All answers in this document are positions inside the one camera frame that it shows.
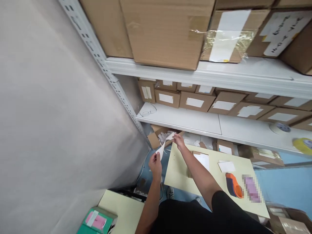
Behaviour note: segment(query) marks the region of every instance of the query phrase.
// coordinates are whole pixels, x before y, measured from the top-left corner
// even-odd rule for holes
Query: open cardboard box
[[[151,124],[150,125],[153,129],[153,133],[149,134],[147,136],[147,138],[149,139],[149,142],[152,146],[153,149],[157,149],[158,147],[161,146],[160,142],[159,142],[159,139],[158,139],[158,135],[163,132],[163,133],[166,133],[168,132],[169,130],[171,131],[174,131],[176,132],[177,134],[179,134],[180,136],[183,136],[183,134],[185,133],[184,131],[180,131],[180,130],[176,130],[176,129],[171,129],[171,128],[168,128],[168,127],[163,127],[163,126],[158,126],[158,125],[154,125],[154,124]],[[172,143],[172,141],[167,141],[165,143],[165,148],[170,145]]]

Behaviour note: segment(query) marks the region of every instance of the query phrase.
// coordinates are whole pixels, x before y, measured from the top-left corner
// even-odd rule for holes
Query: yellow board
[[[220,185],[220,187],[223,189],[223,191],[225,191],[236,204],[238,204],[245,211],[257,214],[265,218],[270,218],[268,211],[266,209],[262,193],[260,191],[260,187],[258,185],[258,181],[256,179],[256,175],[253,170],[253,166],[249,159],[213,150],[208,150],[197,146],[191,145],[186,146],[191,152],[197,151],[209,155],[209,172],[217,181],[217,183]],[[218,165],[219,160],[232,161],[234,163],[236,171],[231,173],[236,177],[238,184],[243,188],[244,198],[239,199],[233,197],[228,192],[225,173],[221,172]],[[250,175],[255,179],[256,187],[261,195],[262,200],[261,203],[254,203],[249,200],[246,193],[244,182],[242,180],[242,175]],[[170,158],[168,162],[168,169],[164,183],[165,185],[169,185],[174,188],[178,188],[201,196],[201,193],[199,192],[197,186],[195,185],[194,180],[188,177],[187,166],[185,164],[181,152],[178,150],[177,145],[175,143],[172,143]]]

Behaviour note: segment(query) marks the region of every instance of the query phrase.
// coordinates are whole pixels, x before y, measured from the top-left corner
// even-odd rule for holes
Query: packing tape
[[[293,146],[303,154],[312,155],[312,140],[309,138],[297,138],[293,141]]]
[[[274,132],[278,135],[291,132],[290,127],[286,124],[283,124],[283,123],[272,123],[272,124],[270,124],[270,129],[272,130],[272,132]]]

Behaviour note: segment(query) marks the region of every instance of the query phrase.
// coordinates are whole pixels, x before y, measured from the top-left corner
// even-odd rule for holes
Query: hand
[[[153,153],[153,155],[150,157],[149,159],[149,168],[150,170],[152,171],[153,173],[153,179],[159,179],[161,178],[162,176],[162,164],[160,162],[160,154],[159,152],[156,154],[156,153]]]

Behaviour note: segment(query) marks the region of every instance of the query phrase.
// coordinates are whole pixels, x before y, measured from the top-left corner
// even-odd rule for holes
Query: floor
[[[162,179],[165,180],[171,146],[168,146],[162,158]],[[151,150],[147,155],[143,165],[143,172],[138,180],[138,184],[142,179],[145,179],[145,184],[141,190],[148,193],[152,182],[152,172],[149,170],[149,158],[155,152]],[[298,157],[291,154],[280,153],[284,163],[307,162],[308,159]],[[287,207],[292,207],[305,211],[312,218],[312,167],[290,168],[290,169],[274,169],[274,170],[257,170],[255,171],[258,182],[261,187],[262,194],[266,201],[283,204]],[[163,186],[163,193],[160,191],[161,201],[167,199],[166,191],[168,186]],[[175,199],[179,201],[191,201],[197,195],[174,189]],[[201,197],[202,205],[209,209],[203,198]]]

